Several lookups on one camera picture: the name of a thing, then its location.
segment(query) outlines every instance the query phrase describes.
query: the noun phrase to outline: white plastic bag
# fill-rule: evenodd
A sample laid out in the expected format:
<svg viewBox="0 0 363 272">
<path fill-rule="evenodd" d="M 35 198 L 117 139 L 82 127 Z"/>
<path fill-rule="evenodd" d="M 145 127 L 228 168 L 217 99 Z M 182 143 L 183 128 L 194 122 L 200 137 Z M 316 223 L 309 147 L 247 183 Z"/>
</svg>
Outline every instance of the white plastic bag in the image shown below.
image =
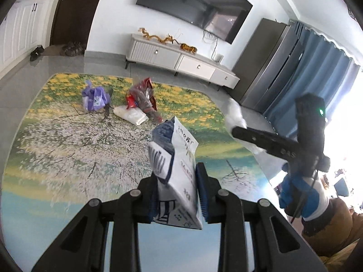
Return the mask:
<svg viewBox="0 0 363 272">
<path fill-rule="evenodd" d="M 126 105 L 115 107 L 114 114 L 136 126 L 149 119 L 140 108 L 136 107 L 127 109 Z"/>
<path fill-rule="evenodd" d="M 232 136 L 232 129 L 234 127 L 238 126 L 238 127 L 247 129 L 247 123 L 246 123 L 245 119 L 242 117 L 241 107 L 232 98 L 229 99 L 228 111 L 227 111 L 227 115 L 225 117 L 225 126 L 226 126 L 228 133 L 231 136 Z M 234 139 L 236 141 L 238 141 L 239 143 L 242 143 L 242 145 L 244 147 L 246 147 L 246 149 L 248 151 L 251 151 L 253 154 L 258 154 L 258 153 L 265 151 L 264 149 L 257 147 L 253 143 L 239 140 L 236 138 L 234 138 Z"/>
</svg>

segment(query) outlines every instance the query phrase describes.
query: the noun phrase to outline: purple plastic bag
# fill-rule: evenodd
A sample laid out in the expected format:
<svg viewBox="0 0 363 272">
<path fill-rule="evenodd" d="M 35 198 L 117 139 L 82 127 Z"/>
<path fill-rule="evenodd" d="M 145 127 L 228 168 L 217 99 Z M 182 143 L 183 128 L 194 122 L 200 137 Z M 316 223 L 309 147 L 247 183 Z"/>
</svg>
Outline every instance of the purple plastic bag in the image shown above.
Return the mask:
<svg viewBox="0 0 363 272">
<path fill-rule="evenodd" d="M 110 103 L 110 95 L 103 87 L 92 88 L 92 82 L 86 81 L 87 87 L 82 91 L 83 107 L 86 111 L 97 111 Z"/>
</svg>

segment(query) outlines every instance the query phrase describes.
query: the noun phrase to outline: tv screen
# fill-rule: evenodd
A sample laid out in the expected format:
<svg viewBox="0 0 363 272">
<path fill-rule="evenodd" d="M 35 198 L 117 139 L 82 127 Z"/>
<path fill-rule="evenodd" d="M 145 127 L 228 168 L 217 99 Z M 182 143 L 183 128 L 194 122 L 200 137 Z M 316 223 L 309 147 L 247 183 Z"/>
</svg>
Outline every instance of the tv screen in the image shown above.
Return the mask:
<svg viewBox="0 0 363 272">
<path fill-rule="evenodd" d="M 247 0 L 137 0 L 192 23 L 232 44 L 252 5 Z"/>
</svg>

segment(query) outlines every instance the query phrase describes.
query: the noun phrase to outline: white plastic package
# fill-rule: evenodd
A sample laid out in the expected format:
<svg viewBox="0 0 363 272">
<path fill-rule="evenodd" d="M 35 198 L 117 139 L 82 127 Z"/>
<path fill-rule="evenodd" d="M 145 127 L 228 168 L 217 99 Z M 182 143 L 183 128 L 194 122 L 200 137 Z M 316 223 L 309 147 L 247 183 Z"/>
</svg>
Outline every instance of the white plastic package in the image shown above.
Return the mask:
<svg viewBox="0 0 363 272">
<path fill-rule="evenodd" d="M 158 212 L 154 222 L 202 229 L 195 177 L 198 142 L 177 117 L 158 125 L 148 144 L 150 165 L 158 178 Z"/>
<path fill-rule="evenodd" d="M 226 129 L 227 129 L 228 133 L 231 136 L 232 136 L 232 129 L 236 126 L 247 129 L 246 120 L 242 117 L 241 107 L 232 98 L 229 99 L 228 111 L 227 111 L 227 115 L 225 117 L 225 125 L 226 125 Z M 258 153 L 265 151 L 264 149 L 257 147 L 253 143 L 239 140 L 236 138 L 234 138 L 234 139 L 236 141 L 238 141 L 239 143 L 242 143 L 242 145 L 248 151 L 251 151 L 253 154 L 258 154 Z"/>
<path fill-rule="evenodd" d="M 136 107 L 127 109 L 126 105 L 115 107 L 114 114 L 136 126 L 149 119 L 140 108 Z"/>
</svg>

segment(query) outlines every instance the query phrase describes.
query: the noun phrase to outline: drawer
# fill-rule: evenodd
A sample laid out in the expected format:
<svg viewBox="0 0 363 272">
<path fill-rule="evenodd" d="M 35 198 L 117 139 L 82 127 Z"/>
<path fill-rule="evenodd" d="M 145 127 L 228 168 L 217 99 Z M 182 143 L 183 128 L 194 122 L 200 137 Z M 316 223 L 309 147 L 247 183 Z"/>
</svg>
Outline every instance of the drawer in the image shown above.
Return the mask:
<svg viewBox="0 0 363 272">
<path fill-rule="evenodd" d="M 131 60 L 153 63 L 157 56 L 157 46 L 136 42 L 134 51 L 131 54 Z"/>
<path fill-rule="evenodd" d="M 178 70 L 192 75 L 199 76 L 201 78 L 209 80 L 215 71 L 215 67 L 210 66 L 206 63 L 200 62 L 196 59 L 184 56 L 180 62 Z"/>
<path fill-rule="evenodd" d="M 227 73 L 219 68 L 216 68 L 212 77 L 210 78 L 210 82 L 217 84 L 219 86 L 226 86 L 228 88 L 233 89 L 235 85 L 237 85 L 240 79 L 236 76 Z"/>
<path fill-rule="evenodd" d="M 178 52 L 163 48 L 157 48 L 155 52 L 157 53 L 153 62 L 155 65 L 171 70 L 175 68 L 175 65 L 180 57 Z"/>
</svg>

